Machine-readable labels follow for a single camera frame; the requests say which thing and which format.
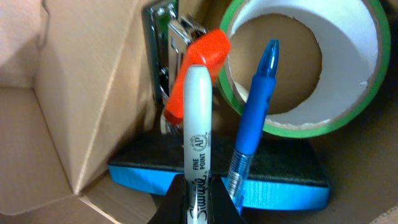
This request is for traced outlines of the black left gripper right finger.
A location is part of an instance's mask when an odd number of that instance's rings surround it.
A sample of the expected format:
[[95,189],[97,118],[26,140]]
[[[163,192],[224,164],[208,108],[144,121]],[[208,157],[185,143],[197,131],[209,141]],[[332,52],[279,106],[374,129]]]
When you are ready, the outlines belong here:
[[209,197],[210,224],[246,224],[230,199],[220,176],[211,178]]

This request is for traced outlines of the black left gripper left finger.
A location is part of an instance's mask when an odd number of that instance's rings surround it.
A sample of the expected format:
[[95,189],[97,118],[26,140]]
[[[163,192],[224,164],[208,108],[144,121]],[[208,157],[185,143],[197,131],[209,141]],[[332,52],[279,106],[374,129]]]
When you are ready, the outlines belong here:
[[176,175],[164,201],[147,224],[187,223],[187,181],[183,174]]

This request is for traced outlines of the white black-capped marker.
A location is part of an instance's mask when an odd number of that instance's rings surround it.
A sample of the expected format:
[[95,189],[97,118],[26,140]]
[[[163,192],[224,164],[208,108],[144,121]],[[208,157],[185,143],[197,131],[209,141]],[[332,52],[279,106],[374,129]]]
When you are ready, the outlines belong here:
[[188,224],[208,223],[212,94],[208,69],[203,65],[190,66],[183,84],[183,148]]

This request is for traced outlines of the blue ballpoint pen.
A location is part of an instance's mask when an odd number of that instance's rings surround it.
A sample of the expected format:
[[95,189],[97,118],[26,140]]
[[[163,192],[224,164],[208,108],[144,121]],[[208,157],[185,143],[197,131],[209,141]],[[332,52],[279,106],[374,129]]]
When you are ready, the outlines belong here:
[[243,206],[244,182],[248,178],[274,92],[278,61],[279,41],[270,40],[252,78],[228,170],[227,191],[238,213]]

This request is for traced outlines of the brown cardboard box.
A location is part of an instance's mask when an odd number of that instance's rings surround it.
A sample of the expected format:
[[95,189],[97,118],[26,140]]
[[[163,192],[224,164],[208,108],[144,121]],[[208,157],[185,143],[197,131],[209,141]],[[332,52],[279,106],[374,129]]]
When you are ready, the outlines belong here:
[[[219,27],[233,1],[181,1],[179,12]],[[397,222],[397,2],[378,1],[391,34],[378,92],[354,119],[307,138],[332,190],[326,208],[246,208],[248,223]],[[146,223],[144,192],[114,183],[108,159],[155,126],[157,108],[142,22],[145,1],[1,2],[1,220]],[[322,53],[312,31],[282,14],[245,22],[232,36],[215,93],[213,134],[235,134],[243,93],[268,40],[280,40],[271,115],[314,91]]]

